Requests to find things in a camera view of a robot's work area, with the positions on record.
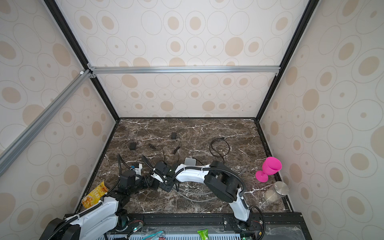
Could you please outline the black power adapter with cable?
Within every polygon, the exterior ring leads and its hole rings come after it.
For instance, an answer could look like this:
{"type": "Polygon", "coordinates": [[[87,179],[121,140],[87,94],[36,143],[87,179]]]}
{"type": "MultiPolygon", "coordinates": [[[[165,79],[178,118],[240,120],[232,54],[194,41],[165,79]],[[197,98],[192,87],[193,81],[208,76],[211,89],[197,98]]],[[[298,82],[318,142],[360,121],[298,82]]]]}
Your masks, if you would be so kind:
{"type": "Polygon", "coordinates": [[[154,145],[152,143],[148,143],[148,144],[141,143],[140,144],[140,143],[137,143],[137,142],[130,142],[129,145],[128,145],[128,149],[130,151],[137,151],[140,148],[149,148],[149,149],[152,149],[153,151],[161,150],[162,151],[162,160],[163,161],[166,160],[165,152],[164,152],[164,147],[161,146],[161,145],[154,145]]]}

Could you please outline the black network switch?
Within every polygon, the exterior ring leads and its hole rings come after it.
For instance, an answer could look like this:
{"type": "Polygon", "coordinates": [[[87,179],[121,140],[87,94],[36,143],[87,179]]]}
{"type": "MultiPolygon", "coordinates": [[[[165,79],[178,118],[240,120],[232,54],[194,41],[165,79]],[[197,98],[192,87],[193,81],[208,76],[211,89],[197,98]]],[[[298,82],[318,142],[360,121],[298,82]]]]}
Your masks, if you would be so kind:
{"type": "Polygon", "coordinates": [[[159,188],[159,186],[160,186],[160,183],[161,182],[159,180],[151,178],[151,179],[148,180],[148,187],[150,189],[157,190],[159,188]]]}

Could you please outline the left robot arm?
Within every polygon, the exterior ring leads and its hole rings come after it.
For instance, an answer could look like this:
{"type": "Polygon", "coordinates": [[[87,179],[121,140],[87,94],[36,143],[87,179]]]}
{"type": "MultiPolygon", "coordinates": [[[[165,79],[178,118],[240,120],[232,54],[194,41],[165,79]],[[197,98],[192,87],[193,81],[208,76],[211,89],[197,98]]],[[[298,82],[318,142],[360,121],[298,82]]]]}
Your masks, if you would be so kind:
{"type": "Polygon", "coordinates": [[[48,223],[41,240],[94,240],[119,227],[124,230],[129,224],[124,206],[131,195],[150,188],[154,178],[139,175],[134,169],[122,171],[122,158],[118,155],[119,179],[98,202],[64,219],[53,219],[48,223]]]}

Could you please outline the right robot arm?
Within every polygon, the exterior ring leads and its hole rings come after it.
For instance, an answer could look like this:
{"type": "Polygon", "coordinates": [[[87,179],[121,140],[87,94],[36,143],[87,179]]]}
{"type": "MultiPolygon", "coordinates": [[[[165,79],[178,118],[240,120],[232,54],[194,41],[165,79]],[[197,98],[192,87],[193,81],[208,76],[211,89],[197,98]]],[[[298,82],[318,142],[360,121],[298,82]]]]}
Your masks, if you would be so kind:
{"type": "Polygon", "coordinates": [[[245,201],[245,183],[238,174],[223,163],[213,161],[210,165],[204,166],[179,164],[176,168],[169,167],[164,161],[160,161],[154,166],[151,163],[146,163],[146,165],[151,169],[151,177],[158,181],[159,187],[166,192],[171,190],[179,192],[180,183],[205,184],[216,198],[230,205],[240,226],[249,227],[256,222],[252,219],[252,209],[255,208],[261,217],[259,224],[262,232],[265,230],[265,219],[262,211],[256,206],[248,206],[245,201]]]}

